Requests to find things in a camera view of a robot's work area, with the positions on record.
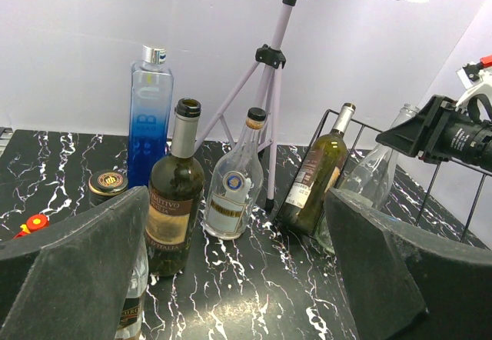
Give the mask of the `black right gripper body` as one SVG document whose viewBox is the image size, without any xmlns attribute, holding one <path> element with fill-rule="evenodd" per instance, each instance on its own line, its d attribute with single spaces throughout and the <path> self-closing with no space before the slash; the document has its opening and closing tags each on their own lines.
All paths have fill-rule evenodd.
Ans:
<svg viewBox="0 0 492 340">
<path fill-rule="evenodd" d="M 491 119 L 480 117 L 483 106 L 491 115 L 491 103 L 484 94 L 475 95 L 459 109 L 448 97 L 435 95 L 424 107 L 427 130 L 421 160 L 448 162 L 452 158 L 491 171 Z"/>
</svg>

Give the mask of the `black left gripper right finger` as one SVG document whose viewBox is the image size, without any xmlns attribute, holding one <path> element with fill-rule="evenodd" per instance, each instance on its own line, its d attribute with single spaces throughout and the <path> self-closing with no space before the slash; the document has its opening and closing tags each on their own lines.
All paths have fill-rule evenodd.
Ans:
<svg viewBox="0 0 492 340">
<path fill-rule="evenodd" d="M 491 252 L 331 189 L 324 202 L 362 339 L 489 339 Z"/>
</svg>

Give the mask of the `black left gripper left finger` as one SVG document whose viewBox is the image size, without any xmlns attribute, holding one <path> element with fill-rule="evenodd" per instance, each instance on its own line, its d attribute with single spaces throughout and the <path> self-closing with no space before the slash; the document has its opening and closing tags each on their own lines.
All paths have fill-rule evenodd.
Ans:
<svg viewBox="0 0 492 340">
<path fill-rule="evenodd" d="M 149 194 L 144 186 L 123 195 L 141 203 L 135 234 L 143 234 Z M 128 289 L 124 267 L 109 256 L 105 202 L 74 217 L 1 243 L 3 339 L 112 339 Z"/>
</svg>

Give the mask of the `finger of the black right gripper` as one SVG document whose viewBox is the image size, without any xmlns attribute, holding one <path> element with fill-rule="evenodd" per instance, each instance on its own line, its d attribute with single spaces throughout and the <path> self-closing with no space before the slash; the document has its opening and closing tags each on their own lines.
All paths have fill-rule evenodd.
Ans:
<svg viewBox="0 0 492 340">
<path fill-rule="evenodd" d="M 436 158 L 431 147 L 436 113 L 436 103 L 427 103 L 423 109 L 405 104 L 391 127 L 376 136 L 376 142 L 410 158 Z"/>
</svg>

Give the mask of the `clear glass bottle grey label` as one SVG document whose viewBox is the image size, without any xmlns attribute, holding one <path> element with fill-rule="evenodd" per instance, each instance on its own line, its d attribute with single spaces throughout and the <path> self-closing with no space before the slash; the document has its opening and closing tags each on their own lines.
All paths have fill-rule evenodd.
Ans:
<svg viewBox="0 0 492 340">
<path fill-rule="evenodd" d="M 393 121 L 391 128 L 414 117 L 420 109 L 405 104 Z M 337 189 L 344 191 L 359 202 L 380 210 L 389 196 L 394 180 L 399 152 L 377 144 L 362 159 Z M 326 252 L 334 255 L 331 234 L 327 226 L 327 218 L 323 217 L 315 232 L 317 242 Z"/>
</svg>

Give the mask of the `green wine bottle brown label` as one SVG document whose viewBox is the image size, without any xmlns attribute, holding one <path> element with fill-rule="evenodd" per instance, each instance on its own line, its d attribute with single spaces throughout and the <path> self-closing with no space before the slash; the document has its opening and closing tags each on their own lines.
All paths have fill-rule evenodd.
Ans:
<svg viewBox="0 0 492 340">
<path fill-rule="evenodd" d="M 309 148 L 277 219 L 305 235 L 313 235 L 323 211 L 325 195 L 337 181 L 348 150 L 344 134 L 356 106 L 345 103 L 335 123 Z"/>
</svg>

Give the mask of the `square clear bottle gold cap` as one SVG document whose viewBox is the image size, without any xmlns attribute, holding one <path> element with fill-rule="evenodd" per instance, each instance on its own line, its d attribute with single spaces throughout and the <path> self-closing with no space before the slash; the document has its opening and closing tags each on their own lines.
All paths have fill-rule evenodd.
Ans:
<svg viewBox="0 0 492 340">
<path fill-rule="evenodd" d="M 140 222 L 141 203 L 122 195 L 129 189 L 123 173 L 103 169 L 92 174 L 88 182 L 91 207 L 117 200 L 108 208 L 111 213 L 111 232 L 106 234 L 105 245 L 111 247 L 109 256 L 124 267 L 119 270 L 123 278 L 128 277 L 128 289 L 121 309 L 116 339 L 139 339 L 143 322 L 145 292 L 148 282 L 148 258 L 142 234 L 135 234 Z"/>
</svg>

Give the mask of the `dark Primitivo wine bottle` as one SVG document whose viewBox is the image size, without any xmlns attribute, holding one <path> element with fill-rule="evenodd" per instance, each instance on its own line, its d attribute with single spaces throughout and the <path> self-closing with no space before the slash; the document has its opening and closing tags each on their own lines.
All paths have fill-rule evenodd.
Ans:
<svg viewBox="0 0 492 340">
<path fill-rule="evenodd" d="M 170 153 L 151 170 L 145 241 L 149 272 L 154 275 L 174 275 L 188 260 L 205 184 L 204 170 L 194 157 L 200 116 L 198 100 L 178 101 Z"/>
</svg>

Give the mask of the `round clear bottle cork stopper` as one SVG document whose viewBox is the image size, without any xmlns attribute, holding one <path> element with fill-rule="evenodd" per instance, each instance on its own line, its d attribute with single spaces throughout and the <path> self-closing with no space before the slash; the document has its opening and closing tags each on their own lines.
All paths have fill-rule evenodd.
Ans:
<svg viewBox="0 0 492 340">
<path fill-rule="evenodd" d="M 238 142 L 214 167 L 203 225 L 216 238 L 234 240 L 247 227 L 264 181 L 258 142 L 266 117 L 264 109 L 250 108 Z"/>
</svg>

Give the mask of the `tall blue gradient bottle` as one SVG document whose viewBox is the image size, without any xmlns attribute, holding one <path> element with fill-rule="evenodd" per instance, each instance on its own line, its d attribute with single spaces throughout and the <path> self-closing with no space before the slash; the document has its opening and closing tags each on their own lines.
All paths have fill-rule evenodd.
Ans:
<svg viewBox="0 0 492 340">
<path fill-rule="evenodd" d="M 146 186 L 154 164 L 168 151 L 168 123 L 174 76 L 167 51 L 143 45 L 141 58 L 131 66 L 128 136 L 128 187 Z"/>
</svg>

